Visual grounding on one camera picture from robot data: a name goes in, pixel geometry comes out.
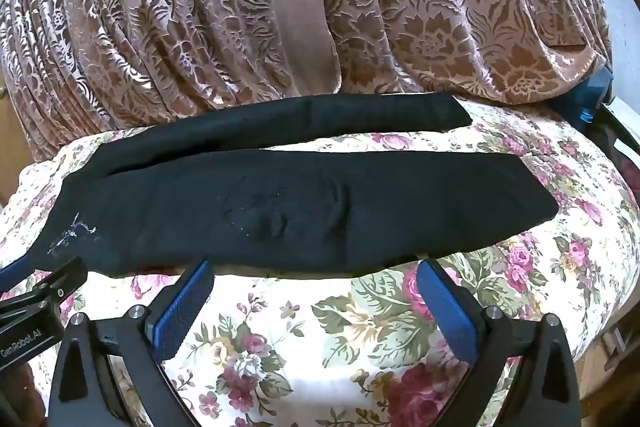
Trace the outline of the plain brown curtain band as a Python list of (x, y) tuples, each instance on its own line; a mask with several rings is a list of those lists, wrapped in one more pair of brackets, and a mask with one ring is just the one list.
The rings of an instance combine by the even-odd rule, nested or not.
[(342, 75), (323, 0), (272, 0), (282, 48), (297, 95), (335, 93)]

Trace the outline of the black pants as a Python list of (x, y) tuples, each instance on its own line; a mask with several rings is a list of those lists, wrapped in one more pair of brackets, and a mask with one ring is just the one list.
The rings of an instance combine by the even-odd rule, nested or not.
[(316, 95), (215, 110), (101, 145), (70, 174), (28, 250), (109, 277), (214, 265), (363, 274), (494, 245), (555, 217), (520, 158), (304, 152), (370, 132), (448, 131), (451, 95)]

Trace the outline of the blue black object by bed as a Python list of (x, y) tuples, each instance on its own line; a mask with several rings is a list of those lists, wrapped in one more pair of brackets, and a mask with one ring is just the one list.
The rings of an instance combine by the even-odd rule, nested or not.
[(550, 98), (546, 105), (572, 127), (583, 132), (593, 122), (601, 104), (611, 95), (612, 83), (612, 69), (603, 66), (570, 91)]

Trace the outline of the floral bedspread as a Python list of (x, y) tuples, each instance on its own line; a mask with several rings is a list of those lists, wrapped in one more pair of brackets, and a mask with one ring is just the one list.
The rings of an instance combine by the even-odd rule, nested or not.
[[(639, 207), (612, 161), (548, 110), (466, 102), (447, 132), (305, 139), (304, 152), (518, 156), (559, 210), (539, 227), (442, 260), (483, 305), (561, 317), (581, 355), (639, 278)], [(217, 277), (165, 371), (201, 426), (405, 426), (438, 412), (463, 373), (406, 263), (354, 279)]]

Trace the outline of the brown floral curtain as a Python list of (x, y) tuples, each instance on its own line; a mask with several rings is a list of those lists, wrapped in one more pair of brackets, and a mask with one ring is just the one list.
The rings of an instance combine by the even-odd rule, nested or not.
[(35, 160), (290, 96), (537, 103), (611, 61), (603, 0), (1, 0), (3, 77)]

